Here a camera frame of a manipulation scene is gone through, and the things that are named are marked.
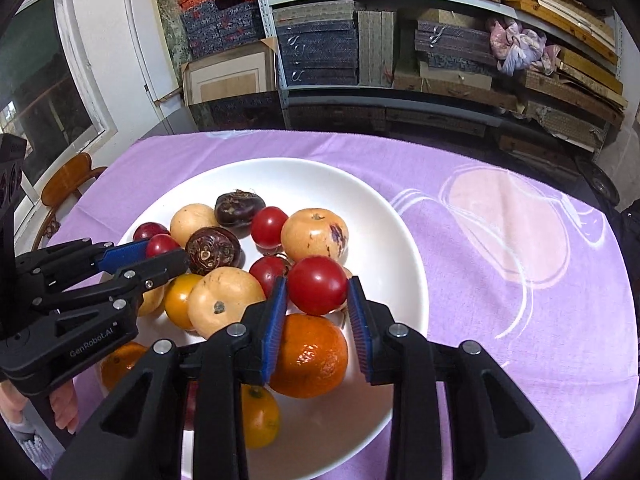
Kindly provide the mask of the person's left hand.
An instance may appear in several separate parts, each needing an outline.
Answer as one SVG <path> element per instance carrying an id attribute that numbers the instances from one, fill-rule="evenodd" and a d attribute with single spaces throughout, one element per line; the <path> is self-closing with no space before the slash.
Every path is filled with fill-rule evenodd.
<path id="1" fill-rule="evenodd" d="M 78 396 L 74 383 L 66 382 L 57 388 L 50 394 L 49 400 L 55 425 L 58 429 L 74 434 L 79 424 Z M 26 396 L 23 396 L 8 380 L 1 383 L 1 415 L 7 422 L 13 425 L 23 422 L 27 401 Z"/>

